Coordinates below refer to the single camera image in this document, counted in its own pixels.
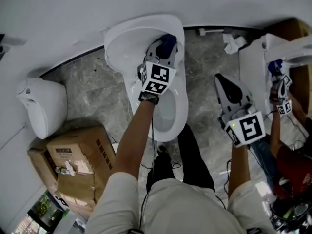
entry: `cardboard box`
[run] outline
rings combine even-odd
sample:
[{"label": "cardboard box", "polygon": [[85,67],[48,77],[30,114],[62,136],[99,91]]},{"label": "cardboard box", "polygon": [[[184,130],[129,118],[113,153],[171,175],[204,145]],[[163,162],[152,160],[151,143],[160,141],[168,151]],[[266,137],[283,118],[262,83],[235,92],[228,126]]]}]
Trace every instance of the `cardboard box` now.
[{"label": "cardboard box", "polygon": [[104,127],[75,130],[47,144],[56,166],[65,168],[65,161],[80,174],[98,175],[104,185],[111,175],[115,152]]},{"label": "cardboard box", "polygon": [[40,142],[27,153],[42,182],[50,193],[55,194],[58,188],[58,174],[55,172],[56,166],[46,146],[48,142],[47,140]]},{"label": "cardboard box", "polygon": [[90,215],[96,205],[95,175],[59,175],[58,193],[69,208],[81,214]]},{"label": "cardboard box", "polygon": [[90,215],[103,194],[115,160],[104,127],[81,129],[61,135],[47,145],[56,166],[69,161],[75,176],[58,175],[57,193],[69,207]]}]

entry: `marble floor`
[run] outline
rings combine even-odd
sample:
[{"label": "marble floor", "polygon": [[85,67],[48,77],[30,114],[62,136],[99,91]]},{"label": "marble floor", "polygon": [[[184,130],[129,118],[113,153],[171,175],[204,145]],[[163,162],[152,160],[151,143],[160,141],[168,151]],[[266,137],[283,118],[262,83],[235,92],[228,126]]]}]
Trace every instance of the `marble floor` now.
[{"label": "marble floor", "polygon": [[[233,31],[244,35],[248,32]],[[195,30],[185,31],[185,71],[189,98],[188,124],[200,147],[201,156],[214,179],[217,195],[227,201],[223,185],[227,180],[226,162],[231,158],[231,142],[221,129],[217,118],[220,106],[215,94],[213,77],[223,73],[239,76],[238,54],[224,52],[225,44],[221,33],[198,36]],[[107,132],[118,142],[130,122],[129,109],[123,77],[112,70],[103,60],[104,49],[92,52],[75,61],[63,65],[44,75],[45,80],[56,81],[66,86],[68,95],[67,121],[58,133],[79,127],[103,124]],[[282,119],[282,140],[292,145],[296,140],[303,141],[301,133],[287,118]],[[270,132],[271,122],[265,121],[266,131]],[[167,145],[172,162],[182,165],[177,140]],[[149,139],[142,164],[150,167],[153,160],[152,142]],[[253,155],[249,155],[252,180],[255,183],[266,181],[262,169]],[[141,167],[139,178],[140,201],[146,193],[145,184],[148,170]],[[183,170],[174,169],[177,179],[183,179]]]}]

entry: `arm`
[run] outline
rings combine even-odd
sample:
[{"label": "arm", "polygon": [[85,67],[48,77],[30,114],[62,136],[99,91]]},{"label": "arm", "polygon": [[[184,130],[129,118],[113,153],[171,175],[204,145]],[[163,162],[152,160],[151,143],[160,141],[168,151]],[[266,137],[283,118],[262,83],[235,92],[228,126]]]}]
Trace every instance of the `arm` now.
[{"label": "arm", "polygon": [[247,147],[232,147],[228,211],[245,230],[260,228],[263,233],[276,233],[265,214],[257,188],[250,181]]},{"label": "arm", "polygon": [[301,105],[296,100],[296,98],[289,92],[288,93],[289,98],[292,100],[292,113],[295,116],[295,118],[300,122],[300,124],[306,128],[306,121],[307,121],[307,115],[304,113]]},{"label": "arm", "polygon": [[229,198],[236,188],[247,181],[250,181],[247,148],[246,146],[236,148],[234,145],[232,145]]},{"label": "arm", "polygon": [[281,117],[279,115],[279,112],[273,113],[273,121],[271,125],[271,138],[270,138],[270,149],[273,156],[277,157],[277,152],[282,146],[280,142],[280,124]]},{"label": "arm", "polygon": [[142,101],[119,143],[113,173],[125,172],[138,179],[155,105]]},{"label": "arm", "polygon": [[155,105],[142,101],[124,133],[113,174],[90,216],[86,234],[127,234],[139,227],[137,178]]}]

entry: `toilet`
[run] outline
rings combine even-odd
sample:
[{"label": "toilet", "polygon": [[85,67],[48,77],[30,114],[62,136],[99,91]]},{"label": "toilet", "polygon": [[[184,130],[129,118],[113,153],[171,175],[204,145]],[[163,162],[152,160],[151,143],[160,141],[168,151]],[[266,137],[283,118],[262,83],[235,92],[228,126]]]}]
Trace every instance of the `toilet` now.
[{"label": "toilet", "polygon": [[[109,29],[104,36],[105,60],[123,75],[133,114],[140,101],[142,82],[137,67],[143,63],[148,47],[165,34],[177,38],[178,52],[174,68],[177,73],[169,89],[160,95],[153,116],[154,140],[166,142],[176,138],[188,116],[184,68],[184,30],[179,18],[172,15],[152,15],[123,22]],[[152,127],[149,130],[152,138]]]},{"label": "toilet", "polygon": [[240,80],[249,88],[263,116],[273,110],[269,102],[272,81],[268,65],[276,60],[282,61],[281,71],[287,75],[290,68],[312,63],[312,36],[287,41],[266,34],[239,51]]},{"label": "toilet", "polygon": [[63,85],[42,78],[29,78],[16,89],[17,98],[28,111],[38,138],[52,135],[67,116],[67,94]]}]

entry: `white tissue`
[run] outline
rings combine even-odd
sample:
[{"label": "white tissue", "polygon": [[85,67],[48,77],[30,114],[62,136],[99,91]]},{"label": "white tissue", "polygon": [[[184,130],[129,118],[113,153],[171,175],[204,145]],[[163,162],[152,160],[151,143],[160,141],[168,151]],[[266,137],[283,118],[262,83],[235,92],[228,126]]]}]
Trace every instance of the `white tissue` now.
[{"label": "white tissue", "polygon": [[223,42],[227,43],[224,51],[229,55],[238,52],[239,48],[247,44],[243,37],[234,39],[231,34],[223,34]]}]

